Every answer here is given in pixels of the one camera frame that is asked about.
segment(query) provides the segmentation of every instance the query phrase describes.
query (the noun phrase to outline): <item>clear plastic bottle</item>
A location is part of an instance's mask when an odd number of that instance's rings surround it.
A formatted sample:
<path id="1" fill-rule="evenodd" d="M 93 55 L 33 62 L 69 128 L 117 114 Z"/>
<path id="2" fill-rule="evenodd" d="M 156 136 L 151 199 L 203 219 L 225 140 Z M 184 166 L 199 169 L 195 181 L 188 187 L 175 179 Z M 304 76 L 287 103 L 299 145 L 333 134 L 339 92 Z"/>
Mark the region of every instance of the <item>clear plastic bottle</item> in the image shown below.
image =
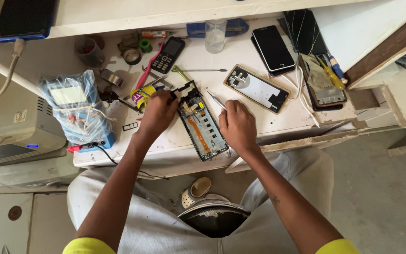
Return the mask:
<path id="1" fill-rule="evenodd" d="M 222 52 L 225 42 L 226 21 L 226 19 L 206 21 L 204 45 L 211 54 Z"/>

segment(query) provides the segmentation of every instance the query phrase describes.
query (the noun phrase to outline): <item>yellow sleeve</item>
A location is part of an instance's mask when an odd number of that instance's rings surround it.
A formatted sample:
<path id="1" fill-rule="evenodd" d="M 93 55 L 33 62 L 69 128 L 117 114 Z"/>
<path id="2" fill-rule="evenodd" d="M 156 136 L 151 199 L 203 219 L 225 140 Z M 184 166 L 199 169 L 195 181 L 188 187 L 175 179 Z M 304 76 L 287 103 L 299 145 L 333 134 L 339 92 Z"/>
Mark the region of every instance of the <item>yellow sleeve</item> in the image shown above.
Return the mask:
<path id="1" fill-rule="evenodd" d="M 338 239 L 322 246 L 316 254 L 359 254 L 353 243 L 347 239 Z"/>
<path id="2" fill-rule="evenodd" d="M 62 254 L 116 254 L 105 242 L 89 237 L 77 238 L 65 246 Z"/>

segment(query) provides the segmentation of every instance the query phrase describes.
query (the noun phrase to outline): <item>concrete floor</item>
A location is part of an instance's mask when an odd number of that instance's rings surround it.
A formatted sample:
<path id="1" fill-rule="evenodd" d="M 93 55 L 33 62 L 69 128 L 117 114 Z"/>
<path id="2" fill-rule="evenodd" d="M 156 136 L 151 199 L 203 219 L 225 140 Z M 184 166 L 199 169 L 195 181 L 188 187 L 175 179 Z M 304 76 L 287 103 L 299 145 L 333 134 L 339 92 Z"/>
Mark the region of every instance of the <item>concrete floor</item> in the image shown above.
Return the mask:
<path id="1" fill-rule="evenodd" d="M 405 135 L 406 129 L 362 135 L 324 149 L 335 168 L 330 221 L 360 253 L 406 253 L 406 155 L 389 157 L 386 151 Z M 176 200 L 202 176 L 212 181 L 210 193 L 234 203 L 256 178 L 252 170 L 225 174 L 220 169 L 140 182 Z"/>

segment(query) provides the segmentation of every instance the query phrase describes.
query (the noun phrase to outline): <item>plastic bag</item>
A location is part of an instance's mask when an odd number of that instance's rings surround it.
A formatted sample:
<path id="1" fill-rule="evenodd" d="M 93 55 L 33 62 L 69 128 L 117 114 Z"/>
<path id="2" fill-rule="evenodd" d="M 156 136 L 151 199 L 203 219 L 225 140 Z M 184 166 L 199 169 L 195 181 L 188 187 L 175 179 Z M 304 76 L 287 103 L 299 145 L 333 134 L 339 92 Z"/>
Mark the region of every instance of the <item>plastic bag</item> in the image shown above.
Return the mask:
<path id="1" fill-rule="evenodd" d="M 87 144 L 112 132 L 106 109 L 98 95 L 92 70 L 43 79 L 40 89 L 53 107 L 65 136 L 74 144 Z"/>

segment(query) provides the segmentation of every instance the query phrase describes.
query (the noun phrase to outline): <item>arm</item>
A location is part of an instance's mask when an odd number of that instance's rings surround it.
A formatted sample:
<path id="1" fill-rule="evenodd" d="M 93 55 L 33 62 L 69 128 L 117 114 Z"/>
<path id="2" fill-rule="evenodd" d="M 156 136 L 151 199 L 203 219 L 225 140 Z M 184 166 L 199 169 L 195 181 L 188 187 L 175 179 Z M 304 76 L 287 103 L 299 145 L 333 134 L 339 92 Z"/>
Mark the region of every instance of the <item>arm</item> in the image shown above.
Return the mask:
<path id="1" fill-rule="evenodd" d="M 325 244 L 342 239 L 328 222 L 273 168 L 256 145 L 254 116 L 239 101 L 226 102 L 219 116 L 220 131 L 228 144 L 258 175 L 281 222 L 301 254 L 316 253 Z"/>
<path id="2" fill-rule="evenodd" d="M 178 99 L 172 101 L 170 92 L 163 89 L 150 97 L 138 131 L 133 134 L 125 155 L 82 222 L 75 238 L 96 238 L 117 252 L 140 165 L 150 146 L 173 120 L 178 102 Z"/>

